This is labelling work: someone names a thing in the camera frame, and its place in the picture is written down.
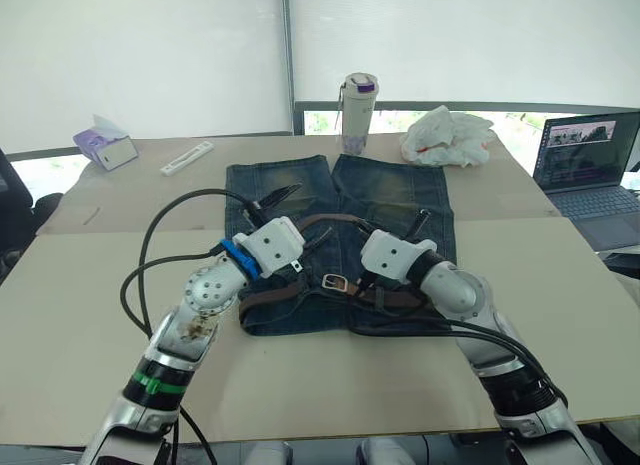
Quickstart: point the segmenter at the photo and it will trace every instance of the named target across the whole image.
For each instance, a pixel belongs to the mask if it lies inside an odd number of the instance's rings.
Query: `blue gripper part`
[[[260,267],[258,266],[258,262],[249,255],[242,253],[231,240],[227,240],[226,238],[222,239],[220,240],[220,245],[222,245],[236,263],[249,274],[251,280],[255,280],[260,276]]]

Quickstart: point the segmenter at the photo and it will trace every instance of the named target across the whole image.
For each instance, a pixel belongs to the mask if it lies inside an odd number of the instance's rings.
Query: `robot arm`
[[[411,283],[445,318],[522,342],[495,310],[486,280],[446,261],[430,240],[412,244],[376,230],[361,254],[368,272]],[[600,464],[564,402],[536,370],[497,344],[473,338],[456,341],[489,394],[496,420],[513,440],[508,450],[513,463],[549,463],[553,454],[553,463]]]
[[[285,217],[220,244],[226,254],[189,277],[180,305],[151,337],[80,465],[166,463],[169,447],[163,436],[178,418],[189,382],[219,331],[220,315],[248,282],[289,264],[302,269],[297,259],[304,239]]]

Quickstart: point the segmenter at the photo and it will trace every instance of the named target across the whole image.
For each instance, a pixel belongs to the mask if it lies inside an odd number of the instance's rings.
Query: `white roller blind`
[[[640,0],[291,0],[295,98],[640,107]]]
[[[281,0],[0,0],[0,148],[290,129]]]

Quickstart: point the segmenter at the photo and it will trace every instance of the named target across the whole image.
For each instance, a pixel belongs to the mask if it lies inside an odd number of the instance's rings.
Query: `tissue box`
[[[93,160],[105,170],[113,170],[138,156],[138,151],[131,138],[112,138],[89,129],[73,137],[82,154]]]

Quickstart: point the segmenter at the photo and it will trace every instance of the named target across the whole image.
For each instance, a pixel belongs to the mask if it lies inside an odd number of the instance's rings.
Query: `laptop screen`
[[[640,112],[547,120],[533,179],[545,191],[619,185]]]

